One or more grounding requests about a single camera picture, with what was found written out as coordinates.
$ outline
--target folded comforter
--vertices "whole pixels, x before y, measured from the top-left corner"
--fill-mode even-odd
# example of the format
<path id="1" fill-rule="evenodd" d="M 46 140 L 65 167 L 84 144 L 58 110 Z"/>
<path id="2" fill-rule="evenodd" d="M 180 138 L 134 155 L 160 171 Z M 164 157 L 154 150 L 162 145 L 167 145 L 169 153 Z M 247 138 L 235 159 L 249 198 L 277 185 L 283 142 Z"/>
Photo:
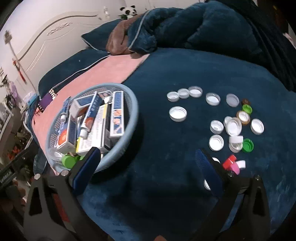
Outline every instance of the folded comforter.
<path id="1" fill-rule="evenodd" d="M 296 65 L 291 58 L 296 56 L 296 50 L 282 34 L 279 36 L 279 30 L 271 21 L 265 23 L 267 18 L 260 18 L 260 10 L 248 14 L 253 8 L 246 6 L 256 7 L 251 0 L 243 0 L 245 5 L 240 3 L 239 7 L 233 0 L 224 2 L 230 7 L 218 0 L 196 3 L 186 9 L 147 11 L 128 29 L 129 49 L 144 54 L 157 47 L 186 48 L 239 58 L 264 66 L 288 90 L 295 91 Z M 268 26 L 273 26 L 274 37 Z"/>

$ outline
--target panda plush toy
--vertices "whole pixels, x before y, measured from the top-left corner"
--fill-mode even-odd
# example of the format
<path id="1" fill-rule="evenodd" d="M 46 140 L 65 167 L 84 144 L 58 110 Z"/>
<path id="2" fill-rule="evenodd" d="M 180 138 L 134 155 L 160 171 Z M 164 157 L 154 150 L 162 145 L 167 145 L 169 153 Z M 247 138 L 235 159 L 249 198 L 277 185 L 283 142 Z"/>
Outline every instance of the panda plush toy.
<path id="1" fill-rule="evenodd" d="M 121 17 L 121 19 L 123 20 L 127 20 L 132 18 L 133 16 L 137 15 L 137 11 L 135 9 L 135 5 L 132 5 L 130 7 L 121 7 L 120 11 L 122 12 L 121 15 L 119 15 Z"/>

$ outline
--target red hanging ornament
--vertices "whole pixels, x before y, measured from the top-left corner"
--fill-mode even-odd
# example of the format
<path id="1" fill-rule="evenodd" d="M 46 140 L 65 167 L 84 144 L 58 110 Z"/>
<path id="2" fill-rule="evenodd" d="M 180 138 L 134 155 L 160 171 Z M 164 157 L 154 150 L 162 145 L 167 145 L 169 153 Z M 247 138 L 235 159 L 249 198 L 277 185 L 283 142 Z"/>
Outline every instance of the red hanging ornament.
<path id="1" fill-rule="evenodd" d="M 22 72 L 20 71 L 20 67 L 17 65 L 16 60 L 14 60 L 14 61 L 12 62 L 12 64 L 16 67 L 16 69 L 17 69 L 18 73 L 20 74 L 20 77 L 22 78 L 23 82 L 24 82 L 25 84 L 27 84 L 26 79 L 24 78 L 24 76 L 22 75 Z"/>

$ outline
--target blue gripper pad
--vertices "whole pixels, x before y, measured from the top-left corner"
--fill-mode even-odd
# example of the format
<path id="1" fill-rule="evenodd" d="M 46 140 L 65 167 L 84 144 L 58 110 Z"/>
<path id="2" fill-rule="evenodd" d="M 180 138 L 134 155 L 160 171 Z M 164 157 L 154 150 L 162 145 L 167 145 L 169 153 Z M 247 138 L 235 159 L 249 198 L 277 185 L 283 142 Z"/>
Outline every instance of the blue gripper pad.
<path id="1" fill-rule="evenodd" d="M 221 197 L 224 193 L 225 175 L 227 175 L 221 164 L 215 162 L 204 149 L 196 150 L 195 162 L 210 186 L 212 194 Z"/>
<path id="2" fill-rule="evenodd" d="M 71 169 L 69 184 L 73 188 L 73 195 L 82 194 L 101 161 L 101 152 L 98 148 L 92 147 L 85 157 L 77 161 Z"/>

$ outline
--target panda head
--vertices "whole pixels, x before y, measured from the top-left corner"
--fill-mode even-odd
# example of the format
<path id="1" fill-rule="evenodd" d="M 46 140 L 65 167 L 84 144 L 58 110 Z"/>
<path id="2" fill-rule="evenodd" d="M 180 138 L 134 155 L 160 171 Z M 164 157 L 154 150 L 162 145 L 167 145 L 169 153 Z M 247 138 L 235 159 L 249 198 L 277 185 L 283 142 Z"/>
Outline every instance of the panda head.
<path id="1" fill-rule="evenodd" d="M 127 16 L 135 16 L 137 15 L 137 11 L 135 10 L 135 5 L 132 5 L 130 7 L 121 7 L 120 11 Z"/>

